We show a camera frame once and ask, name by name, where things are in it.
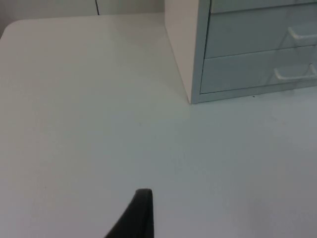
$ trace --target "black object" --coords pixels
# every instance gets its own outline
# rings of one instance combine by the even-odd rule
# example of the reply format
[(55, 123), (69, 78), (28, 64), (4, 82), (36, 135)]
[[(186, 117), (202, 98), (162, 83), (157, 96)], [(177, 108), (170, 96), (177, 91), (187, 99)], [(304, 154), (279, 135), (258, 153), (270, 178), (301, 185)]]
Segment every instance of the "black object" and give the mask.
[(139, 189), (105, 238), (154, 238), (153, 194)]

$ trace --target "wall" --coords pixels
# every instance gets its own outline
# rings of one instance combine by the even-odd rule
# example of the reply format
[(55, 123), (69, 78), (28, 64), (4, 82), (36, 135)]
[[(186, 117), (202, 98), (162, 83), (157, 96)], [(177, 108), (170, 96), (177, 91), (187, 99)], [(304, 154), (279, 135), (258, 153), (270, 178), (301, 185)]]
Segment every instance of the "wall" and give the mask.
[(100, 14), (163, 12), (164, 0), (97, 0)]
[[(100, 14), (164, 11), (164, 0), (98, 0)], [(0, 36), (17, 20), (97, 15), (95, 0), (0, 0)]]

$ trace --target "drawer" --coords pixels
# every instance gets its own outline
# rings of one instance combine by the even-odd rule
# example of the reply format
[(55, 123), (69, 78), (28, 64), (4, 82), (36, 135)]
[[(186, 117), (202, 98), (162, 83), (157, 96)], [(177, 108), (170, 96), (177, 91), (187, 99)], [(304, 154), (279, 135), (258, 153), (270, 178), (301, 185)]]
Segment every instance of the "drawer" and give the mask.
[(272, 6), (312, 3), (317, 0), (212, 0), (211, 12), (238, 11)]
[(317, 79), (317, 46), (205, 59), (201, 94)]
[(317, 43), (317, 3), (212, 14), (205, 58)]

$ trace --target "drawer unit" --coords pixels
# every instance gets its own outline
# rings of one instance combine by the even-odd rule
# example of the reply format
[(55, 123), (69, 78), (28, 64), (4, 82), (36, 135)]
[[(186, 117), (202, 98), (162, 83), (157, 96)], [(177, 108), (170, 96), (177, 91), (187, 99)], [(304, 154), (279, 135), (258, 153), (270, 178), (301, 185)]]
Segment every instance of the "drawer unit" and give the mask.
[(317, 4), (212, 14), (206, 58), (317, 43)]
[(211, 12), (239, 11), (312, 2), (317, 2), (317, 0), (212, 0)]
[(201, 93), (317, 79), (317, 47), (206, 59)]
[(165, 0), (165, 26), (190, 103), (317, 86), (317, 0)]

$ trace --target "drawer handle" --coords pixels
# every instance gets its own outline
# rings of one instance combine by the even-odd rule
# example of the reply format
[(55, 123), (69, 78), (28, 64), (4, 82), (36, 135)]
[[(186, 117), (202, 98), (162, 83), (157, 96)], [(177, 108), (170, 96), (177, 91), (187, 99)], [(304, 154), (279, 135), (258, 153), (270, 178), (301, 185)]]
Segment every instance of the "drawer handle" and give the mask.
[(298, 35), (292, 27), (288, 28), (288, 33), (295, 39), (295, 40), (308, 40), (308, 39), (317, 39), (317, 34), (313, 35)]
[(309, 65), (309, 69), (312, 71), (312, 75), (304, 75), (304, 76), (295, 76), (295, 77), (285, 77), (280, 74), (277, 68), (274, 69), (275, 77), (279, 80), (286, 80), (286, 81), (292, 81), (292, 80), (304, 80), (304, 79), (317, 79), (317, 71), (316, 68), (313, 66), (313, 64)]

